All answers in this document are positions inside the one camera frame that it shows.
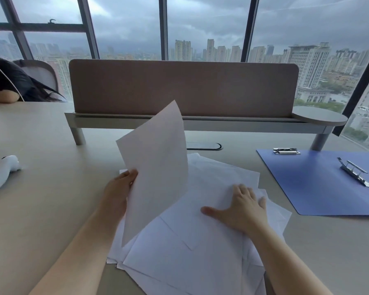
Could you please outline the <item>person's right hand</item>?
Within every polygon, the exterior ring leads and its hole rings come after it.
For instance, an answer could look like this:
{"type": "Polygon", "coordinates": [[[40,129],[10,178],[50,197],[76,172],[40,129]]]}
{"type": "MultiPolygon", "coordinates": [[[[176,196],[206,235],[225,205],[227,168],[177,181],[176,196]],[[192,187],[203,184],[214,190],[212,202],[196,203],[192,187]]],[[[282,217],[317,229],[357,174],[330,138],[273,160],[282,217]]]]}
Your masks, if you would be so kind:
{"type": "Polygon", "coordinates": [[[216,219],[249,238],[266,230],[268,225],[266,198],[256,198],[252,188],[243,184],[233,185],[231,204],[227,219],[216,219]]]}

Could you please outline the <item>grey office chair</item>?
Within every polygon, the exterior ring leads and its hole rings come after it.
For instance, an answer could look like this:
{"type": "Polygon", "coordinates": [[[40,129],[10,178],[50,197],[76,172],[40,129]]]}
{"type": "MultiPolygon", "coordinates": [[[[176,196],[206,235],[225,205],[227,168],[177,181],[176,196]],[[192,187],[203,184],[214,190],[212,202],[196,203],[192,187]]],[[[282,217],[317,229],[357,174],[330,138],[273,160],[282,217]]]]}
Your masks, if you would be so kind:
{"type": "Polygon", "coordinates": [[[14,64],[19,66],[29,77],[46,85],[50,89],[59,92],[59,83],[54,68],[46,62],[40,60],[14,60],[14,64]]]}

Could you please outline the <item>metal lever folder clip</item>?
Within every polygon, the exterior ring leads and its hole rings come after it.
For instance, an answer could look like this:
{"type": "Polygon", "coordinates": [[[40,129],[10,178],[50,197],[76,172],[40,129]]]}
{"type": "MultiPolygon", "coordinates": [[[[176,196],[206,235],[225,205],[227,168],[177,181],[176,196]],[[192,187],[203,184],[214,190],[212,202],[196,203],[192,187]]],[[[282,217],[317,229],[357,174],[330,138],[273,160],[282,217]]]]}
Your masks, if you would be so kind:
{"type": "Polygon", "coordinates": [[[339,163],[341,164],[340,169],[347,173],[350,177],[358,181],[364,187],[369,188],[369,181],[366,180],[362,174],[368,174],[363,168],[357,166],[355,163],[346,160],[344,163],[340,157],[337,157],[339,163]]]}

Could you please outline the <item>dark window frame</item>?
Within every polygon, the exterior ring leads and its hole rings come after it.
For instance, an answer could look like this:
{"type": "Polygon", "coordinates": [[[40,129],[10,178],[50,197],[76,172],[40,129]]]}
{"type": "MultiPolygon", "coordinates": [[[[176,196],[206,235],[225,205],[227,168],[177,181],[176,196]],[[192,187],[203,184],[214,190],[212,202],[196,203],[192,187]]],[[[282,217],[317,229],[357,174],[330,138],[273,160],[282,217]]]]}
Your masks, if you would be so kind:
{"type": "Polygon", "coordinates": [[[0,0],[0,31],[12,31],[21,51],[26,33],[83,33],[92,53],[103,46],[156,52],[168,60],[175,40],[201,51],[329,42],[333,49],[369,49],[369,0],[0,0]],[[48,24],[56,19],[56,24],[48,24]]]}

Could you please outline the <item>person's right forearm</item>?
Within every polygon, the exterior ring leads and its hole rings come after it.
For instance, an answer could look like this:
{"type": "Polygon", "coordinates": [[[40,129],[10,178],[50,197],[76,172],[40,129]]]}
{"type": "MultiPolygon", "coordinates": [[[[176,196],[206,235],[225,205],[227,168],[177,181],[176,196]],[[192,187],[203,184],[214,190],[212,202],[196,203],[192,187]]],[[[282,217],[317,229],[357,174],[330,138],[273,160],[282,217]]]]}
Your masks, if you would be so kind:
{"type": "Polygon", "coordinates": [[[333,295],[269,226],[246,230],[257,249],[276,295],[333,295]]]}

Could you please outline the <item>brown desk divider panel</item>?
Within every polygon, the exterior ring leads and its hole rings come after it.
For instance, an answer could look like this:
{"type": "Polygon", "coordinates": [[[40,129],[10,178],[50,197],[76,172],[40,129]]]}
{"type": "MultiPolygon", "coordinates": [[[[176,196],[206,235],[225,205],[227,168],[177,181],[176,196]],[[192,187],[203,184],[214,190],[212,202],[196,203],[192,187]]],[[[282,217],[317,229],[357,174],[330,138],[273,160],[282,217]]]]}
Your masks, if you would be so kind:
{"type": "Polygon", "coordinates": [[[295,64],[73,59],[76,113],[155,115],[176,101],[182,116],[289,118],[295,64]]]}

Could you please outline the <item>person's left hand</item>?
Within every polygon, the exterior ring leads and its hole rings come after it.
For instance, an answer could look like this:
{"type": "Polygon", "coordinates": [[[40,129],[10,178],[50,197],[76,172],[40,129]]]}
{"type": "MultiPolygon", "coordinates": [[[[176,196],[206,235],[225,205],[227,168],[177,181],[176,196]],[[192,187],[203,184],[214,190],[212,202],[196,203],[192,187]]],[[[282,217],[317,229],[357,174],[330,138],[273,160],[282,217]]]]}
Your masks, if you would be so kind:
{"type": "Polygon", "coordinates": [[[125,215],[131,188],[121,188],[118,184],[118,176],[113,178],[104,189],[98,210],[110,220],[119,223],[125,215]]]}

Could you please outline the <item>pile of white papers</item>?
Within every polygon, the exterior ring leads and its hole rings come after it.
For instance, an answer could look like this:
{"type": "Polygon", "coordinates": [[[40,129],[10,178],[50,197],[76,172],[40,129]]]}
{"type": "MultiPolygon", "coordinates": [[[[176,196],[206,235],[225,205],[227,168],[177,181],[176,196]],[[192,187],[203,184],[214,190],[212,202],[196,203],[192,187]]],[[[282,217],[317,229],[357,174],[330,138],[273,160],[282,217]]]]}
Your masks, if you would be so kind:
{"type": "Polygon", "coordinates": [[[267,295],[265,268],[249,238],[200,212],[229,206],[233,184],[267,198],[259,179],[259,172],[188,154],[187,193],[124,247],[122,220],[107,264],[147,295],[267,295]]]}

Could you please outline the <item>single white paper sheet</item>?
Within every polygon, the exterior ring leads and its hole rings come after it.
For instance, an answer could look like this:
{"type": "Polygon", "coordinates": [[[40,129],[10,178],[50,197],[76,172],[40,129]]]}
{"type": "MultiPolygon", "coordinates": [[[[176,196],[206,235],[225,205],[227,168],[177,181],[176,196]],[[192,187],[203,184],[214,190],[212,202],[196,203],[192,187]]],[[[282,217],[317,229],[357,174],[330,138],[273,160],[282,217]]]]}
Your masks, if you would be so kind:
{"type": "Polygon", "coordinates": [[[138,171],[128,197],[124,247],[186,193],[187,145],[176,101],[116,143],[125,167],[138,171]]]}

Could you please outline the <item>blue open folder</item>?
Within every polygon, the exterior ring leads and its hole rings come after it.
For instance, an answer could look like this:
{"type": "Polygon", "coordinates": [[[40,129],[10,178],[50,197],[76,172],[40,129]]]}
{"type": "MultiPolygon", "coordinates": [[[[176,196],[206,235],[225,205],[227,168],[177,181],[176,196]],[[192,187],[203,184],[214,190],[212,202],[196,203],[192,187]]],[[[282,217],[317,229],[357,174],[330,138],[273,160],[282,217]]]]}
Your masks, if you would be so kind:
{"type": "Polygon", "coordinates": [[[351,161],[368,173],[369,152],[299,150],[300,154],[257,153],[298,214],[306,216],[369,216],[369,187],[355,180],[338,160],[351,161]]]}

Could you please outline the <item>person's left forearm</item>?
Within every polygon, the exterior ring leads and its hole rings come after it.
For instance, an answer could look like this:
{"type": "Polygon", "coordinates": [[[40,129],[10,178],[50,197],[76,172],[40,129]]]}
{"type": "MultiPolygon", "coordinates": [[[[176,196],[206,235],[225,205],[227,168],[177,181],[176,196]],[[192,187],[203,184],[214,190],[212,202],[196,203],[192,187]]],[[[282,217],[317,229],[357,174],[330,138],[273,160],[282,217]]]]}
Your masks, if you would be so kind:
{"type": "Polygon", "coordinates": [[[29,295],[96,295],[124,214],[95,211],[29,295]]]}

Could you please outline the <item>grey divider base shelf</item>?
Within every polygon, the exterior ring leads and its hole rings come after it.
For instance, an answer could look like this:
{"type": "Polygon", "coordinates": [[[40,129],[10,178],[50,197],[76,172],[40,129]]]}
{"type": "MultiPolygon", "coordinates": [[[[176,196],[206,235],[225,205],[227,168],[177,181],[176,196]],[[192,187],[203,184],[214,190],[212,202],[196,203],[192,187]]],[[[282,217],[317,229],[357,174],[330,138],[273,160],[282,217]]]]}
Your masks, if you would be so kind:
{"type": "MultiPolygon", "coordinates": [[[[136,129],[153,115],[64,113],[76,145],[86,143],[83,128],[136,129]]],[[[311,150],[321,151],[335,127],[348,117],[327,109],[295,106],[290,118],[183,117],[184,130],[250,133],[315,134],[311,150]]]]}

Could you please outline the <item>white handheld device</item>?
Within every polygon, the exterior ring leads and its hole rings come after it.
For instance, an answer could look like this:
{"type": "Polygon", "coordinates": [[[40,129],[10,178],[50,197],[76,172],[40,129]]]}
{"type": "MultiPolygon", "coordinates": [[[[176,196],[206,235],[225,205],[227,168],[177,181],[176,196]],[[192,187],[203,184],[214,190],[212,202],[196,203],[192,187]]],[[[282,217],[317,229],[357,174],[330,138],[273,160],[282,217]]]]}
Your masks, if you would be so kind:
{"type": "Polygon", "coordinates": [[[6,183],[13,172],[21,169],[16,155],[9,155],[0,160],[0,188],[6,183]]]}

